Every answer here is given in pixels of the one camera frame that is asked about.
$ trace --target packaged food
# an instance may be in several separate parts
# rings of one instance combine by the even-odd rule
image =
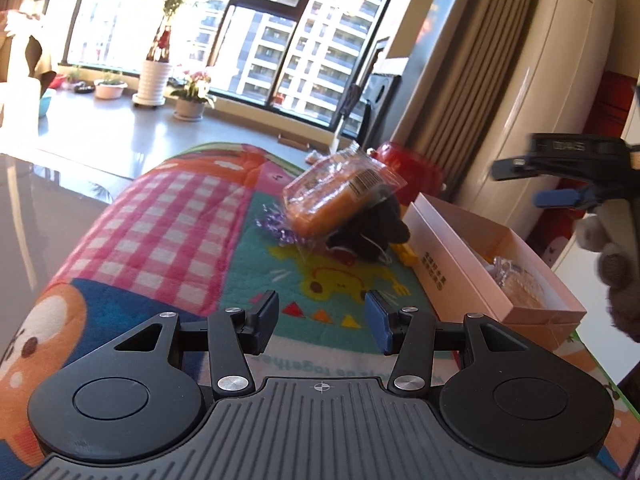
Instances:
[[[515,306],[545,307],[545,291],[538,280],[514,261],[496,256],[493,268],[487,271]]]
[[[284,207],[297,236],[320,238],[404,186],[390,168],[350,147],[316,162],[285,187]]]

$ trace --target blue bowl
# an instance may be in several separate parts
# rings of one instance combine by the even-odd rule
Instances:
[[[49,105],[51,104],[51,98],[56,94],[53,88],[47,88],[44,95],[40,98],[40,108],[38,110],[38,117],[44,117],[47,115]]]

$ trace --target pink box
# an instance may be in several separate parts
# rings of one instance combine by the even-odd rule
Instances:
[[[462,322],[482,312],[548,350],[557,349],[586,313],[539,256],[511,229],[421,194],[404,223],[418,256],[414,271],[441,321]],[[514,306],[463,239],[483,258],[516,261],[538,280],[545,309]]]

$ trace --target potted plant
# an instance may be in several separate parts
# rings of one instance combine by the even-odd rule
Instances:
[[[133,95],[133,102],[136,106],[158,107],[164,104],[162,93],[173,68],[169,63],[171,22],[178,8],[185,1],[164,0],[162,21],[143,62],[138,93]]]
[[[65,90],[73,90],[74,86],[76,86],[80,82],[80,67],[75,65],[69,69],[69,72],[66,74],[65,81],[62,83],[62,88]]]
[[[104,72],[102,79],[96,79],[94,84],[97,99],[117,99],[127,87],[122,80],[122,72]]]
[[[211,85],[210,75],[201,70],[192,74],[185,74],[187,81],[182,88],[171,92],[177,96],[174,117],[181,121],[199,121],[207,103],[213,108],[213,101],[207,95]]]

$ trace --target window frame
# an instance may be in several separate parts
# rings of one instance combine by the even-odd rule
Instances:
[[[43,13],[46,13],[47,7],[49,6],[50,0],[44,0],[44,8]],[[371,18],[371,27],[369,32],[366,34],[366,37],[363,40],[362,47],[360,49],[360,54],[356,57],[354,65],[351,68],[351,74],[348,76],[347,81],[344,83],[344,88],[346,91],[355,81],[358,80],[360,76],[360,72],[363,69],[363,63],[366,61],[369,56],[370,50],[373,47],[373,40],[376,37],[378,29],[380,27],[380,23],[388,9],[388,4],[390,0],[380,0],[378,4],[379,11],[376,12],[374,16]],[[291,21],[294,21],[296,24],[293,28],[293,31],[289,35],[289,39],[284,45],[283,55],[280,57],[280,61],[277,63],[276,73],[272,82],[272,85],[268,91],[267,97],[264,103],[257,103],[251,99],[243,98],[241,95],[234,94],[232,92],[225,92],[218,89],[212,89],[210,91],[211,94],[222,96],[224,98],[230,99],[235,102],[241,102],[250,104],[251,106],[255,106],[258,108],[262,108],[264,110],[270,111],[272,113],[285,116],[288,118],[299,120],[303,123],[310,124],[311,126],[315,126],[317,128],[329,131],[336,131],[340,121],[342,119],[342,115],[340,114],[340,109],[342,108],[343,99],[340,99],[338,104],[335,107],[335,112],[332,115],[329,124],[325,124],[324,121],[314,120],[312,117],[301,116],[300,114],[295,113],[294,110],[287,111],[281,110],[279,107],[274,106],[274,98],[278,93],[278,88],[280,87],[281,81],[285,76],[285,70],[288,68],[286,66],[287,58],[290,57],[289,54],[294,52],[293,41],[297,41],[300,38],[301,32],[304,30],[305,22],[302,22],[302,17],[305,16],[306,11],[308,10],[309,19],[311,16],[315,16],[316,13],[313,12],[313,9],[316,8],[316,0],[298,0],[295,6],[288,6],[287,4],[283,4],[281,2],[273,1],[273,0],[229,0],[225,6],[225,9],[220,17],[220,22],[218,29],[215,31],[214,41],[209,49],[209,55],[204,56],[206,59],[206,66],[212,66],[217,59],[217,56],[220,52],[220,46],[222,44],[221,38],[225,37],[226,30],[230,25],[230,17],[232,16],[233,10],[237,7],[242,7],[249,10],[254,10],[256,12],[263,12],[266,14],[270,14],[271,16],[275,16],[278,18],[285,18]],[[63,49],[62,60],[60,61],[60,65],[69,66],[68,62],[68,52],[70,49],[72,35],[74,33],[74,29],[76,26],[76,21],[78,19],[80,7],[82,4],[82,0],[76,0],[76,4],[74,6],[74,10],[71,15],[70,25],[66,34],[65,46]],[[88,63],[80,63],[79,66],[89,69],[96,70],[104,70],[104,66],[98,66]],[[139,76],[138,72],[131,70],[122,70],[124,75],[130,76]]]

